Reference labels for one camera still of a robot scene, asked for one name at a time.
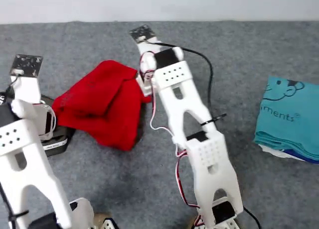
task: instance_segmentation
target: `teal towel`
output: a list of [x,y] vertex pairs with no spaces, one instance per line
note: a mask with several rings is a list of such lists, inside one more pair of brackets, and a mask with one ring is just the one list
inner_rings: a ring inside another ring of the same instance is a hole
[[319,160],[319,86],[269,77],[254,141]]

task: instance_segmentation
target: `black cable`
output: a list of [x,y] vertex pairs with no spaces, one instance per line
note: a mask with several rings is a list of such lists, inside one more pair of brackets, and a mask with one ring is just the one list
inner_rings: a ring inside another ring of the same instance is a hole
[[254,214],[252,214],[245,206],[244,206],[244,210],[255,220],[255,222],[257,223],[258,229],[262,229],[257,217]]
[[[159,45],[159,46],[167,46],[167,47],[177,47],[175,45],[172,45],[172,44],[167,44],[167,43],[162,43],[162,42],[149,42],[149,44],[153,44],[153,45]],[[211,64],[210,60],[202,53],[198,52],[198,51],[194,51],[194,50],[191,50],[191,49],[188,49],[188,48],[185,48],[185,47],[180,47],[182,50],[184,51],[188,51],[188,52],[191,52],[191,53],[194,53],[198,56],[201,56],[202,58],[205,59],[205,61],[208,63],[208,66],[209,66],[209,80],[208,80],[208,89],[207,89],[207,106],[208,106],[208,109],[209,111],[211,111],[212,109],[212,106],[211,106],[211,90],[212,90],[212,85],[213,85],[213,78],[214,78],[214,68],[213,68],[213,65]]]
[[18,80],[18,78],[19,78],[20,76],[21,76],[20,74],[16,75],[15,80],[12,81],[12,82],[8,85],[7,89],[5,90],[5,96],[6,96],[6,97],[8,97],[8,95],[9,95],[11,86],[13,86],[13,84]]

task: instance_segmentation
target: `red and white wire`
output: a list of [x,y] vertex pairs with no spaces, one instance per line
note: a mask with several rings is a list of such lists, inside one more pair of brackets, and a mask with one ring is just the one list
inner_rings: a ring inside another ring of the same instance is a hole
[[185,197],[185,193],[184,193],[184,190],[183,190],[183,187],[182,187],[182,184],[181,184],[181,180],[179,178],[179,162],[180,160],[183,158],[183,157],[186,157],[187,156],[187,152],[184,151],[180,154],[180,157],[178,157],[177,159],[177,162],[176,162],[176,166],[175,166],[175,177],[176,177],[176,182],[177,182],[177,186],[178,186],[178,189],[179,189],[179,193],[181,195],[181,198],[183,199],[183,201],[190,207],[192,208],[200,208],[199,205],[196,205],[196,204],[192,204],[192,203],[189,203]]
[[195,226],[195,227],[200,227],[200,226],[205,225],[205,223],[203,223],[203,222],[198,223],[198,222],[200,221],[200,219],[201,219],[201,215],[198,215],[197,218],[196,218],[196,220],[195,220],[195,222],[194,222],[194,226]]
[[[167,128],[167,127],[165,127],[165,126],[160,126],[160,127],[154,127],[153,126],[153,120],[154,120],[154,117],[155,117],[155,114],[156,114],[156,94],[155,94],[155,90],[154,90],[154,88],[153,88],[153,85],[151,84],[151,88],[152,88],[152,117],[151,117],[151,120],[150,120],[150,127],[151,127],[151,129],[153,129],[153,130],[159,130],[159,129],[164,129],[164,130],[166,130],[172,137],[174,137],[174,134],[172,133],[172,131],[169,129],[169,128]],[[175,144],[175,156],[176,157],[180,157],[181,155],[182,155],[182,153],[183,153],[184,151],[182,151],[182,152],[179,152],[178,151],[178,145],[177,144]]]

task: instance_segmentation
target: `metal plate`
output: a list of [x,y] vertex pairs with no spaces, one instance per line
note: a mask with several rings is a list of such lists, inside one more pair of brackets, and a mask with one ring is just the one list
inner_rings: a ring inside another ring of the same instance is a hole
[[146,24],[131,30],[130,35],[137,44],[156,36],[152,29]]
[[10,70],[11,76],[18,74],[24,77],[37,78],[41,68],[43,57],[31,55],[16,55]]

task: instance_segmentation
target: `folded towel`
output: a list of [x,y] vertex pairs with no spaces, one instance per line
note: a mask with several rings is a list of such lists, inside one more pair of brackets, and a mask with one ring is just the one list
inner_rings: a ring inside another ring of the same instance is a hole
[[270,77],[254,141],[290,155],[319,160],[318,113],[318,85]]
[[88,132],[99,144],[130,150],[137,137],[141,103],[149,102],[136,70],[103,61],[53,103],[58,125]]

